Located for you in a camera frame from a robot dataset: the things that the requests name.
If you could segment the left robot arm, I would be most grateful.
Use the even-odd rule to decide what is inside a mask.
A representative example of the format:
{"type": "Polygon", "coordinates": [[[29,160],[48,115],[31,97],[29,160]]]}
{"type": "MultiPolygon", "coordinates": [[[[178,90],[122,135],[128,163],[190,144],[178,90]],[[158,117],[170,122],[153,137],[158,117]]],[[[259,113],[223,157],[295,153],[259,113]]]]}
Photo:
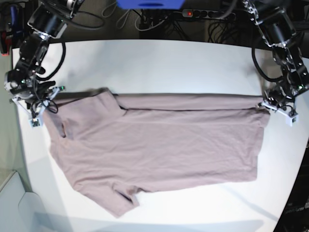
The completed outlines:
{"type": "Polygon", "coordinates": [[[298,119],[296,99],[309,89],[309,72],[303,62],[297,42],[297,31],[288,16],[288,0],[244,0],[242,5],[260,36],[252,44],[252,59],[260,76],[274,83],[265,90],[260,106],[280,112],[294,123],[298,119]],[[268,77],[259,66],[255,50],[263,41],[272,50],[273,60],[282,75],[268,77]]]}

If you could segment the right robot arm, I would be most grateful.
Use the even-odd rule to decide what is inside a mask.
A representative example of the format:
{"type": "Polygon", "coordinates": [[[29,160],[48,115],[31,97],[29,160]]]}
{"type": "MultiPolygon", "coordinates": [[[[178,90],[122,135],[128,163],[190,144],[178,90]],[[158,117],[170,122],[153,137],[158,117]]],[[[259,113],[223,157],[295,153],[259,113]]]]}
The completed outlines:
{"type": "Polygon", "coordinates": [[[19,49],[19,60],[16,66],[5,74],[4,88],[11,94],[11,101],[19,105],[24,100],[24,110],[33,126],[41,125],[45,110],[56,114],[58,106],[53,101],[55,96],[64,90],[56,87],[52,77],[61,68],[66,45],[62,44],[62,56],[58,66],[47,77],[42,75],[45,69],[42,61],[47,53],[50,39],[58,39],[68,25],[84,30],[98,30],[104,25],[86,26],[73,21],[80,10],[82,0],[43,0],[32,14],[28,25],[33,32],[23,41],[19,49]]]}

